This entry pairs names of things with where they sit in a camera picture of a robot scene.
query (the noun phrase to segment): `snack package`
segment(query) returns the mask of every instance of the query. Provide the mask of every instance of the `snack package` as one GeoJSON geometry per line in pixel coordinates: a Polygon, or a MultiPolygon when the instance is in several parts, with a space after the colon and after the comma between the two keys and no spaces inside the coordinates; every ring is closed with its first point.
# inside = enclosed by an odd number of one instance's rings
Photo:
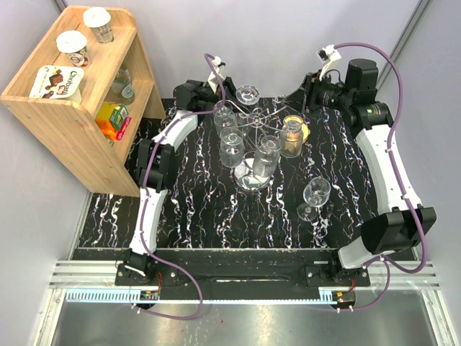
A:
{"type": "Polygon", "coordinates": [[[81,103],[79,84],[84,70],[79,67],[46,65],[40,67],[29,97],[68,99],[81,103]]]}
{"type": "Polygon", "coordinates": [[[127,116],[128,111],[124,105],[103,102],[95,120],[106,137],[116,140],[127,116]]]}

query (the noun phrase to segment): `glass bottle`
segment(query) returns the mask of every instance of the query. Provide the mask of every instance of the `glass bottle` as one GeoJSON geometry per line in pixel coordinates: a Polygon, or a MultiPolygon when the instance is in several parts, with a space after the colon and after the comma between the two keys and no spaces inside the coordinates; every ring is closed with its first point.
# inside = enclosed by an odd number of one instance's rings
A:
{"type": "Polygon", "coordinates": [[[135,100],[135,92],[131,84],[130,72],[123,65],[119,68],[110,89],[119,98],[120,103],[124,105],[131,105],[135,100]]]}

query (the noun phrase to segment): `stainless steel floor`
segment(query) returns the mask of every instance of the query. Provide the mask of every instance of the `stainless steel floor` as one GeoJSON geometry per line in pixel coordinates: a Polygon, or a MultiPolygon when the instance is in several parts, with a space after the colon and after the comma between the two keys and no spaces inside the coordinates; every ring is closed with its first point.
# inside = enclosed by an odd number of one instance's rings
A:
{"type": "MultiPolygon", "coordinates": [[[[373,299],[359,293],[359,302],[373,299]]],[[[190,314],[193,306],[155,306],[190,314]]],[[[65,303],[55,346],[126,345],[436,345],[422,297],[389,292],[373,309],[326,313],[306,306],[206,306],[194,321],[136,314],[129,306],[65,303]]]]}

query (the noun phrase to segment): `drinking glass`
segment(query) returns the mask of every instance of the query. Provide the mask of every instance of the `drinking glass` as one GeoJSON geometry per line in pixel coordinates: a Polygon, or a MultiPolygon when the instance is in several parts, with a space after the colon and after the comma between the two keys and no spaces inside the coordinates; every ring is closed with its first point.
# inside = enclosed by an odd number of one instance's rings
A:
{"type": "Polygon", "coordinates": [[[250,127],[248,126],[248,117],[249,115],[246,113],[239,112],[237,113],[237,124],[238,129],[242,131],[242,134],[246,136],[250,131],[250,127]]]}
{"type": "Polygon", "coordinates": [[[275,136],[264,136],[254,154],[254,174],[267,178],[271,177],[280,159],[280,142],[275,136]]]}
{"type": "Polygon", "coordinates": [[[280,154],[287,158],[299,156],[303,149],[303,124],[296,120],[283,120],[283,128],[279,134],[282,149],[280,154]]]}
{"type": "Polygon", "coordinates": [[[248,108],[249,112],[258,107],[259,91],[256,87],[250,84],[240,85],[236,90],[236,96],[238,102],[248,108]]]}
{"type": "Polygon", "coordinates": [[[312,221],[317,217],[317,208],[326,203],[330,197],[331,186],[327,179],[316,177],[305,187],[303,197],[305,203],[297,207],[298,216],[304,221],[312,221]]]}
{"type": "MultiPolygon", "coordinates": [[[[217,102],[213,109],[217,110],[222,104],[223,101],[217,102]]],[[[215,111],[213,122],[215,123],[218,136],[220,137],[224,128],[237,126],[237,117],[232,111],[232,104],[230,102],[225,101],[224,105],[219,110],[215,111]]]]}
{"type": "Polygon", "coordinates": [[[224,128],[221,132],[220,156],[224,166],[237,167],[243,160],[243,135],[237,128],[224,128]]]}

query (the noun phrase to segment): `plastic cup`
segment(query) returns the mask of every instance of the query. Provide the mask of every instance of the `plastic cup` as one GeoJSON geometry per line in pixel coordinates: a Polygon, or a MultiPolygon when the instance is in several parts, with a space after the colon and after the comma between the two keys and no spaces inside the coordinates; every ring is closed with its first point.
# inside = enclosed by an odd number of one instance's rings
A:
{"type": "Polygon", "coordinates": [[[60,52],[65,53],[73,65],[85,67],[91,64],[86,37],[79,31],[65,31],[56,38],[56,45],[60,52]]]}
{"type": "Polygon", "coordinates": [[[92,7],[84,12],[84,23],[91,29],[99,43],[109,43],[114,40],[110,25],[110,13],[104,7],[92,7]]]}

